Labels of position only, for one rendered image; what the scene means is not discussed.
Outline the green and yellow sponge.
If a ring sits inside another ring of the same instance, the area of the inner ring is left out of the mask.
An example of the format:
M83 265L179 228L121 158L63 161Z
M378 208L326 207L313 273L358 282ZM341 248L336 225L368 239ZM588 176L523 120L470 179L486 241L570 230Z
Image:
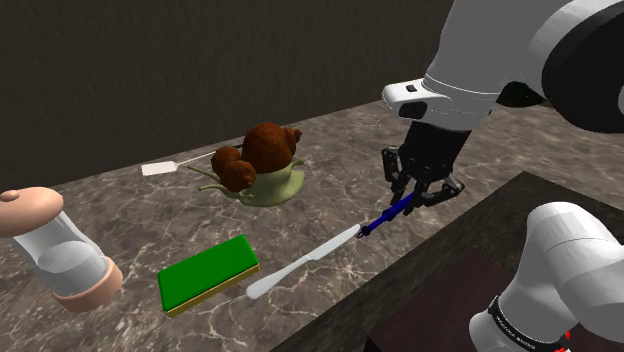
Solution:
M163 311L173 318L259 269L246 237L233 237L157 273Z

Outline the silver table knife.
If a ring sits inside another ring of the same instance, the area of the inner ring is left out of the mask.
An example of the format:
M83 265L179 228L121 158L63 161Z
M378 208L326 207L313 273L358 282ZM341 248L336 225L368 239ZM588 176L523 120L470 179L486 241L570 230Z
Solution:
M278 284L284 277L286 277L299 267L303 266L307 262L320 260L327 254L333 252L336 248L340 247L349 239L358 234L360 232L360 229L361 226L359 224L355 224L347 230L329 239L311 252L285 266L284 268L257 280L247 287L246 296L250 299L259 298L263 294L267 293L276 284Z

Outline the brown and green plush figure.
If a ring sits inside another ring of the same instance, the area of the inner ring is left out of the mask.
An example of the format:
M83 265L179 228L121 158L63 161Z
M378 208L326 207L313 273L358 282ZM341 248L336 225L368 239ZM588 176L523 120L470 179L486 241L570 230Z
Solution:
M264 122L250 129L240 147L223 146L211 158L214 180L201 191L218 189L246 206L273 207L292 199L302 188L305 174L294 157L302 131Z

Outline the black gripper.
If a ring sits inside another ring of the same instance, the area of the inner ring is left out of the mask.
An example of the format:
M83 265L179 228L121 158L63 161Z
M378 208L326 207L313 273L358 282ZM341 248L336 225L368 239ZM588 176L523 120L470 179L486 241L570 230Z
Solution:
M393 193L390 204L401 200L411 178L418 182L403 210L405 216L416 208L431 207L458 196L465 185L450 174L470 134L414 121L400 147L387 146L381 152L385 179L391 183ZM442 179L441 189L430 193L430 184Z

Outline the glass mill with beige caps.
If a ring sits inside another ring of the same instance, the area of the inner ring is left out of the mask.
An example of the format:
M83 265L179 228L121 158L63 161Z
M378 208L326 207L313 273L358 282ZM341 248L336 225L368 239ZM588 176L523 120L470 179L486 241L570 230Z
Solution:
M107 303L120 289L123 274L99 246L64 212L64 199L47 187L0 194L0 238L6 238L70 312Z

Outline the white spatula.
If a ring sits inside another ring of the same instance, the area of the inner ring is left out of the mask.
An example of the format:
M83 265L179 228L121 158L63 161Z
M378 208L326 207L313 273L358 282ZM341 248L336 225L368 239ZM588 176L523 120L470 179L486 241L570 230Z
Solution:
M159 174L166 174L166 173L172 173L178 170L178 168L181 165L208 157L208 156L212 156L215 154L215 151L212 151L210 153L206 153L194 158L191 158L189 160L183 161L183 162L174 162L174 161L162 161L162 162L156 162L156 163L150 163L150 164L144 164L141 166L141 173L143 176L153 176L153 175L159 175Z

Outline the dark robot stand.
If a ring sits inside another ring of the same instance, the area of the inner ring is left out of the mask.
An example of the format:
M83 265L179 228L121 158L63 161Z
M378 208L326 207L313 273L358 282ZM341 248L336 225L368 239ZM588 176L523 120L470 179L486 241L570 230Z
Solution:
M624 244L624 210L522 172L271 352L476 352L470 318L518 266L526 217L576 203Z

